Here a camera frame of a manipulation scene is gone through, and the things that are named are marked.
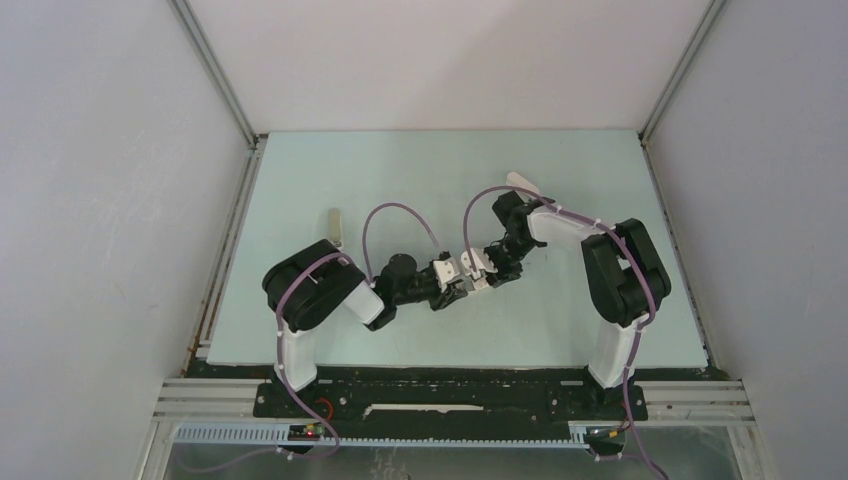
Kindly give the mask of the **white stapler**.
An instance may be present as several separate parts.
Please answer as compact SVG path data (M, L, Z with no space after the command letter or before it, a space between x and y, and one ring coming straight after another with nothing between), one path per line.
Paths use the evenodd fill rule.
M517 172L509 172L506 176L506 183L508 186L519 187L536 194L540 193L540 190L536 185Z

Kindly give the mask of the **beige stapler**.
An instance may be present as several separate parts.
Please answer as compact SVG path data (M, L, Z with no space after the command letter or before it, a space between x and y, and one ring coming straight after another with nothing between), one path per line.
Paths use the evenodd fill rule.
M328 239L336 248L343 247L343 222L338 208L328 211Z

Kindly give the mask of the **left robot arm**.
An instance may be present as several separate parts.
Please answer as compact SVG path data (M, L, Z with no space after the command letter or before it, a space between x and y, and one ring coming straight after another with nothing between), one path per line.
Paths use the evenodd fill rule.
M423 268L412 256L395 254L370 280L326 239L271 267L261 288L277 324L275 368L283 382L277 402L297 417L315 406L315 331L336 310L348 309L365 328L376 331L395 319L400 306L426 303L440 311L468 296L447 251Z

